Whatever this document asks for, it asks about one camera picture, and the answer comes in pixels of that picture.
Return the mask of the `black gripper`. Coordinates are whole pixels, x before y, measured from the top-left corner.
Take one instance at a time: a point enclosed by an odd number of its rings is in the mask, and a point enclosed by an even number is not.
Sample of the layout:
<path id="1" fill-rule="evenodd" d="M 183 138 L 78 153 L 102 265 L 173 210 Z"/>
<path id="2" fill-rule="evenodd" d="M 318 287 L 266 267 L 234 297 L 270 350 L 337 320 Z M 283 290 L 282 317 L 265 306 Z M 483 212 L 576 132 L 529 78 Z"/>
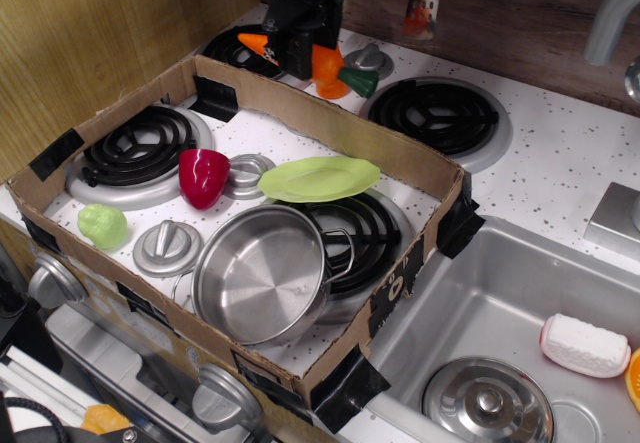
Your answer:
<path id="1" fill-rule="evenodd" d="M 329 49 L 338 44 L 345 0 L 264 0 L 262 26 L 274 34 L 278 66 L 298 79 L 312 76 L 313 43 Z"/>

